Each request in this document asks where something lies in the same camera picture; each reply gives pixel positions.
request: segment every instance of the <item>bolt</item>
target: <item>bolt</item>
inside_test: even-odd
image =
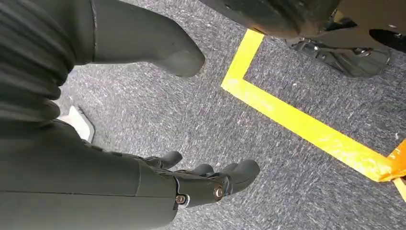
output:
[[[221,200],[224,197],[224,189],[221,186],[218,186],[214,189],[214,198],[215,200]]]
[[[184,195],[176,196],[176,204],[183,205],[186,202],[186,197]]]

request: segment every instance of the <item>carpeted floor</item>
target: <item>carpeted floor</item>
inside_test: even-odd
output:
[[[165,229],[406,229],[392,183],[368,180],[220,88],[244,28],[197,0],[128,2],[176,20],[206,55],[204,69],[185,80],[146,63],[79,67],[62,88],[62,111],[80,106],[96,126],[94,143],[108,150],[179,150],[179,168],[246,158],[262,168],[248,190],[181,210]],[[406,138],[405,61],[394,52],[380,76],[348,79],[269,37],[246,79],[388,155]]]

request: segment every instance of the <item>white object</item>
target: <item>white object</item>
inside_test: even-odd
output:
[[[92,142],[94,136],[94,127],[79,108],[72,106],[69,109],[69,115],[60,116],[58,119],[74,127],[80,138],[88,141],[89,143]]]

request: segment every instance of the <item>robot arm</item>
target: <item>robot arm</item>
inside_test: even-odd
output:
[[[179,205],[249,186],[253,161],[170,172],[84,144],[51,102],[75,65],[148,61],[189,77],[204,55],[172,20],[118,0],[0,2],[0,229],[128,230],[170,223]]]

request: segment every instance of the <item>yellow floor marking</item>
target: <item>yellow floor marking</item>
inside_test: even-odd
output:
[[[400,170],[404,170],[404,167],[402,165],[406,164],[406,140],[404,140],[393,152],[391,155],[388,156],[389,159],[391,159],[394,164],[397,164],[398,166],[396,168]],[[400,195],[406,202],[406,184],[402,178],[396,178],[393,180],[396,188],[399,190]]]
[[[371,180],[390,181],[406,174],[404,151],[399,152],[396,161],[386,158],[245,81],[263,38],[264,35],[247,30],[222,83],[226,91]]]

